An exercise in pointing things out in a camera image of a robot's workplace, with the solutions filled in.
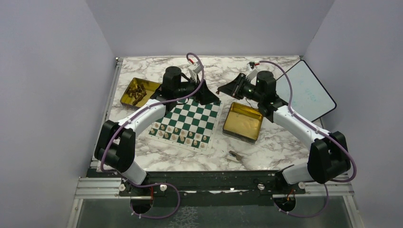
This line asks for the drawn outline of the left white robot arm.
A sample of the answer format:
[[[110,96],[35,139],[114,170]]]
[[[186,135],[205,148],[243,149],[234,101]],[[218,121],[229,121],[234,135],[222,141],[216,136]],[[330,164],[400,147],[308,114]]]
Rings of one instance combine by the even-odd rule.
[[[146,171],[134,160],[137,136],[166,116],[180,100],[192,98],[202,105],[219,101],[206,85],[201,63],[192,64],[188,71],[190,77],[176,66],[167,67],[163,82],[142,107],[118,122],[107,120],[101,127],[94,157],[127,178],[138,195],[148,192],[149,181],[145,179]]]

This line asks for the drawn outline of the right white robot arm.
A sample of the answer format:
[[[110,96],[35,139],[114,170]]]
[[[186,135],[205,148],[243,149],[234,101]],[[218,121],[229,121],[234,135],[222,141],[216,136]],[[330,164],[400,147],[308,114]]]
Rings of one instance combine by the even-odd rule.
[[[255,84],[240,73],[230,83],[218,87],[218,92],[238,100],[247,98],[257,102],[258,111],[264,117],[285,128],[309,149],[306,163],[291,165],[276,173],[275,189],[286,193],[300,182],[324,184],[350,170],[352,163],[345,136],[340,132],[331,133],[299,116],[277,95],[276,87],[276,79],[269,71],[258,72]]]

